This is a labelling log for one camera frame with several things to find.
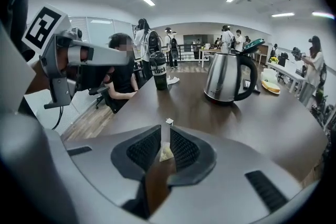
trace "plate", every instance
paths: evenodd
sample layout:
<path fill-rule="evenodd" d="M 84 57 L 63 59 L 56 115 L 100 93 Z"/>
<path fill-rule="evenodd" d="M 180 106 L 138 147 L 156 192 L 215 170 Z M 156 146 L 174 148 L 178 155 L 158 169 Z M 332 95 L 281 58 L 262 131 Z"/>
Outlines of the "plate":
<path fill-rule="evenodd" d="M 269 89 L 267 89 L 263 84 L 261 84 L 267 91 L 269 91 L 269 92 L 271 92 L 271 93 L 274 93 L 274 94 L 277 94 L 277 95 L 279 95 L 280 94 L 280 91 L 279 92 L 273 92 L 273 91 L 271 91 L 271 90 L 269 90 Z"/>

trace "electric kettle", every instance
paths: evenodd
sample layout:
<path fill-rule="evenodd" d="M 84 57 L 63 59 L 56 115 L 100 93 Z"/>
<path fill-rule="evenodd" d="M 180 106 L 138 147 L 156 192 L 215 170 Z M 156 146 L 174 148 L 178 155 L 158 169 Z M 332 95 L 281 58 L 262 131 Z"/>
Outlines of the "electric kettle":
<path fill-rule="evenodd" d="M 241 52 L 231 50 L 228 54 L 215 54 L 204 87 L 206 98 L 213 103 L 230 104 L 249 97 L 256 86 L 258 73 L 255 64 L 246 54 L 253 53 L 264 43 L 265 41 L 259 38 L 247 44 Z M 247 66 L 251 70 L 251 83 L 245 92 L 238 93 L 242 75 L 241 66 Z"/>

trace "bread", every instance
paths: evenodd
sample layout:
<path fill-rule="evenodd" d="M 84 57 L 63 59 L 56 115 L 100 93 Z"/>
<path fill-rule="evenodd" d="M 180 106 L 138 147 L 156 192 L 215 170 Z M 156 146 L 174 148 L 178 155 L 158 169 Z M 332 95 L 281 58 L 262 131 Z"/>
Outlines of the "bread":
<path fill-rule="evenodd" d="M 262 84 L 267 90 L 270 90 L 271 92 L 280 92 L 279 86 L 274 83 L 263 80 Z"/>

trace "white desk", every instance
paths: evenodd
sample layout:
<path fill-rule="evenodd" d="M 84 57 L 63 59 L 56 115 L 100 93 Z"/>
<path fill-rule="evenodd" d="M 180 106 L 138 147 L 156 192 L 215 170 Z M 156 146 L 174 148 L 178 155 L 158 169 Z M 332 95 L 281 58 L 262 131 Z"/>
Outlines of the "white desk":
<path fill-rule="evenodd" d="M 258 60 L 258 55 L 259 55 L 259 64 L 260 64 L 260 61 L 261 61 L 261 57 L 262 57 L 262 56 L 265 56 L 266 59 L 267 59 L 267 54 L 261 54 L 261 53 L 259 53 L 259 52 L 254 52 L 254 54 L 257 55 L 257 56 L 256 56 L 256 61 Z"/>
<path fill-rule="evenodd" d="M 218 50 L 218 49 L 199 49 L 198 51 L 198 63 L 200 63 L 200 61 L 202 61 L 202 68 L 203 68 L 203 65 L 204 65 L 204 53 L 205 52 L 208 52 L 208 53 L 219 53 L 221 52 L 221 50 Z"/>
<path fill-rule="evenodd" d="M 291 72 L 291 71 L 287 70 L 285 67 L 283 67 L 281 65 L 275 65 L 274 63 L 269 63 L 269 62 L 267 62 L 266 65 L 267 65 L 268 68 L 273 68 L 274 70 L 276 70 L 277 71 L 277 76 L 281 72 L 281 73 L 285 74 L 286 76 L 290 77 L 293 80 L 292 86 L 290 87 L 290 90 L 289 90 L 290 93 L 293 92 L 294 87 L 295 87 L 297 82 L 299 83 L 298 87 L 300 87 L 300 83 L 305 81 L 305 79 L 302 76 L 296 74 L 295 72 Z"/>

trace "backpack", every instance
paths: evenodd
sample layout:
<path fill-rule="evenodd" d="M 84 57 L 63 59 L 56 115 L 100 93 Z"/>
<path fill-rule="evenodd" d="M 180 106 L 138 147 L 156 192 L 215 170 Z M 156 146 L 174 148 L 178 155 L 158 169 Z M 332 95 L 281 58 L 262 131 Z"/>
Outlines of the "backpack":
<path fill-rule="evenodd" d="M 175 38 L 171 39 L 171 47 L 172 47 L 172 50 L 177 49 L 177 41 Z"/>
<path fill-rule="evenodd" d="M 323 87 L 326 79 L 327 79 L 327 65 L 324 62 L 323 67 L 322 67 L 321 72 L 320 72 L 320 84 L 318 85 L 318 88 Z"/>
<path fill-rule="evenodd" d="M 274 57 L 275 56 L 275 51 L 276 51 L 277 49 L 275 49 L 275 50 L 272 50 L 271 51 L 271 55 L 270 55 L 270 58 L 272 58 L 272 57 Z"/>
<path fill-rule="evenodd" d="M 231 49 L 236 49 L 236 37 L 233 36 L 231 39 Z"/>
<path fill-rule="evenodd" d="M 148 52 L 149 55 L 156 53 L 157 51 L 160 51 L 161 48 L 161 42 L 159 39 L 159 36 L 157 32 L 150 31 L 147 36 L 147 43 L 148 43 Z"/>

